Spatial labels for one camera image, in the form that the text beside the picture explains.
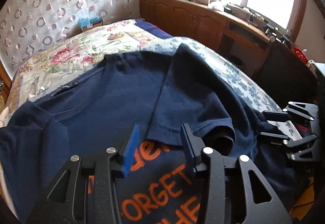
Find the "round metal pin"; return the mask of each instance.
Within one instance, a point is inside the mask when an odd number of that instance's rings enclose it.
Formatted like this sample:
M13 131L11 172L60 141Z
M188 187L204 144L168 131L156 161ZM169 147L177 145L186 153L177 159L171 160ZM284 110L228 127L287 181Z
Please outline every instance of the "round metal pin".
M239 159L242 162L248 162L249 161L249 157L247 155L241 155L241 156L239 156Z
M109 147L106 149L106 152L111 154L111 153L115 153L116 152L116 149L114 147Z
M205 148L203 148L203 152L206 154L211 154L211 153L213 153L213 149L210 147L205 147Z
M71 162L77 162L77 161L79 161L79 159L80 159L79 155L73 155L70 158Z

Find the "mattress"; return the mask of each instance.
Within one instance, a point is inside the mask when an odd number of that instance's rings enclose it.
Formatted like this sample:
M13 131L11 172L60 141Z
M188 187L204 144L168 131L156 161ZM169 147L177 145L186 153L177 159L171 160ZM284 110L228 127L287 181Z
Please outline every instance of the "mattress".
M205 62L226 81L235 92L251 107L264 110L281 110L281 108L232 63L208 47L186 37L171 37L148 23L136 20L124 20L88 30L74 36L40 54L30 58L16 72L12 89L8 97L9 117L27 100L49 94L71 82L84 72L92 69L105 54L130 51L170 52L177 50L181 43L187 44L201 56ZM291 122L270 122L276 125L290 138L301 138ZM0 170L0 184L4 198L14 212L10 194L6 189L3 170Z

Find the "navy blue t-shirt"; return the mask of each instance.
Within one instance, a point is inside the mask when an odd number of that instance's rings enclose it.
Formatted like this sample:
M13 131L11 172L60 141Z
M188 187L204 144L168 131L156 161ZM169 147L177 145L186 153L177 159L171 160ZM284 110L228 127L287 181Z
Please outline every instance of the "navy blue t-shirt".
M260 131L280 131L182 44L173 56L106 55L93 70L15 112L0 129L0 159L22 223L72 155L87 157L115 146L135 123L143 142L131 173L117 182L123 223L196 221L202 181L186 172L182 123L223 155L255 160L285 206L291 206L297 175L281 151L256 143Z

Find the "blue gripper pad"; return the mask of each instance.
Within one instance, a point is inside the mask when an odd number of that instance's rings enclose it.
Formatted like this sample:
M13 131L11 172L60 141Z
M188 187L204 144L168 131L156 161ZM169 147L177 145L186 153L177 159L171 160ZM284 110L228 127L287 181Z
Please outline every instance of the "blue gripper pad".
M131 137L129 139L129 143L126 146L126 150L123 156L122 174L124 177L126 177L131 170L135 149L137 148L139 141L140 141L139 125L135 124Z

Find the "red basket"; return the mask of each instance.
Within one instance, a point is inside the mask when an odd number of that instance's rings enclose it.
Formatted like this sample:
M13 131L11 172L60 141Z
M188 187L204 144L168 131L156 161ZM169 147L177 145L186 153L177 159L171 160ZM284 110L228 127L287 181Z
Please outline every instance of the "red basket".
M294 47L294 53L304 64L308 63L306 55L304 55L303 52L300 51L297 47Z

